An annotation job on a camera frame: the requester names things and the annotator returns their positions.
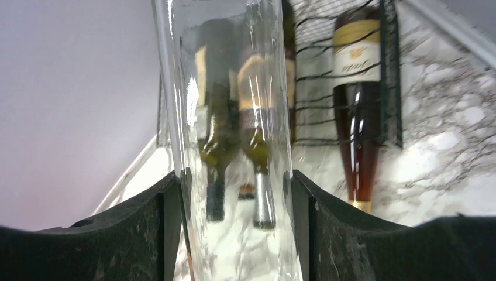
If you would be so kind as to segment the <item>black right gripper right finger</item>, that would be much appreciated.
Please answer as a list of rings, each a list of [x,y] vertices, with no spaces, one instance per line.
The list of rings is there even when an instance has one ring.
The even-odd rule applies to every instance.
[[[361,211],[303,173],[291,180],[304,280],[494,280],[495,218],[407,227]]]

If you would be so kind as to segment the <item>green bottle black cap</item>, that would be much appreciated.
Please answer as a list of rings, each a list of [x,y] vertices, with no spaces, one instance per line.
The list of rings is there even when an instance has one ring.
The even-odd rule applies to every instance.
[[[219,222],[225,217],[225,173],[235,149],[229,106],[233,25],[227,19],[213,19],[199,26],[197,32],[195,127],[207,175],[206,219]]]

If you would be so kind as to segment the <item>clear glass bottle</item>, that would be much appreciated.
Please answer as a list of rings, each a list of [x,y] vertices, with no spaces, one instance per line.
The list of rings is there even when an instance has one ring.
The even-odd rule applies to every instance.
[[[300,280],[288,1],[153,1],[192,280]]]

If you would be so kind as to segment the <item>green bottle brown label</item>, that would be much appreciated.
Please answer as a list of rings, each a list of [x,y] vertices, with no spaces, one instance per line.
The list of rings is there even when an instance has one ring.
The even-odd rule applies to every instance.
[[[273,108],[268,94],[271,86],[268,62],[260,54],[247,56],[237,75],[240,140],[254,170],[255,211],[253,225],[263,230],[276,226],[270,170],[270,126]]]

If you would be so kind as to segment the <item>amber bottle gold cap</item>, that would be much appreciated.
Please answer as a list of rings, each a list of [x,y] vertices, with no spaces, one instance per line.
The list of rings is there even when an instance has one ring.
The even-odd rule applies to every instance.
[[[333,105],[348,202],[371,211],[381,147],[379,10],[346,11],[333,35]]]

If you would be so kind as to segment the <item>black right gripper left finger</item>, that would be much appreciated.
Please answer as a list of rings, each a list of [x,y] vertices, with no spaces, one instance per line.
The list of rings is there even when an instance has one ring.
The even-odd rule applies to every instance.
[[[173,280],[181,228],[174,173],[68,228],[1,228],[2,280]]]

